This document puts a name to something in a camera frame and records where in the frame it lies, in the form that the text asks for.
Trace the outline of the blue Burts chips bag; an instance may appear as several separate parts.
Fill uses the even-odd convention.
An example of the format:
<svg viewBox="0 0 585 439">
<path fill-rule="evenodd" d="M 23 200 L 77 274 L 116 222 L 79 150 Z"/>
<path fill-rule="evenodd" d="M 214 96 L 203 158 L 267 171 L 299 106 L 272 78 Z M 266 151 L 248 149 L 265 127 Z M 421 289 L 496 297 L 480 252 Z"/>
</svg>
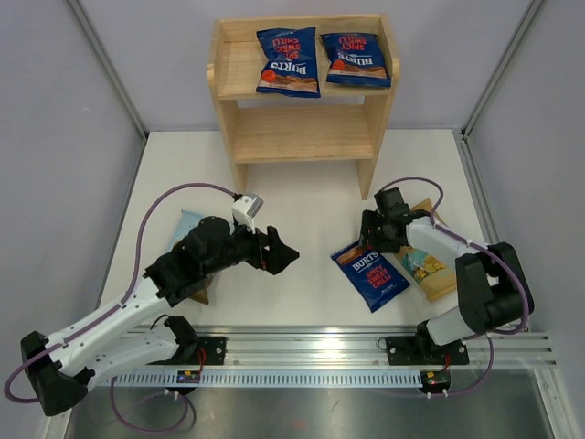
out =
<svg viewBox="0 0 585 439">
<path fill-rule="evenodd" d="M 391 86 L 375 34 L 328 33 L 322 34 L 321 39 L 330 62 L 327 82 L 380 89 Z"/>
<path fill-rule="evenodd" d="M 320 98 L 315 34 L 315 27 L 257 31 L 266 64 L 261 70 L 256 92 Z"/>
<path fill-rule="evenodd" d="M 371 313 L 410 287 L 410 282 L 380 252 L 355 241 L 330 255 Z"/>
</svg>

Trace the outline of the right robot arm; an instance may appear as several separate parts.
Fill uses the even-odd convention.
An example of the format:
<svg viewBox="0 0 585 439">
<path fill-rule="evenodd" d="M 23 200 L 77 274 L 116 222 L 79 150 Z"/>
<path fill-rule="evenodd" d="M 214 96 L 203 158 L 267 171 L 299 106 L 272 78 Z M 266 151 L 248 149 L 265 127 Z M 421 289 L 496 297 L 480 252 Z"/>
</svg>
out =
<svg viewBox="0 0 585 439">
<path fill-rule="evenodd" d="M 362 214 L 361 246 L 380 253 L 424 251 L 456 276 L 454 308 L 419 323 L 411 336 L 386 338 L 390 365 L 466 365 L 464 340 L 501 332 L 513 322 L 515 333 L 524 330 L 535 304 L 511 244 L 466 239 L 433 211 L 411 209 L 396 187 L 383 187 L 374 200 L 375 209 Z"/>
</svg>

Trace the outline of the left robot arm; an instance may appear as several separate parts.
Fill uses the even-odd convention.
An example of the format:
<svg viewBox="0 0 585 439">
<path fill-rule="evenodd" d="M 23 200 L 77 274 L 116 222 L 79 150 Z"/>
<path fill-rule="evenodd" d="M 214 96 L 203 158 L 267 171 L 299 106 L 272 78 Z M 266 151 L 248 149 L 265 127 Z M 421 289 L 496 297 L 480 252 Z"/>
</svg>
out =
<svg viewBox="0 0 585 439">
<path fill-rule="evenodd" d="M 120 342 L 143 321 L 161 315 L 201 290 L 206 280 L 245 262 L 276 275 L 300 254 L 284 244 L 273 226 L 265 232 L 205 217 L 170 252 L 158 257 L 128 294 L 96 309 L 68 327 L 22 338 L 25 373 L 46 416 L 77 405 L 99 383 L 128 369 L 156 361 L 190 362 L 197 333 L 181 316 Z"/>
</svg>

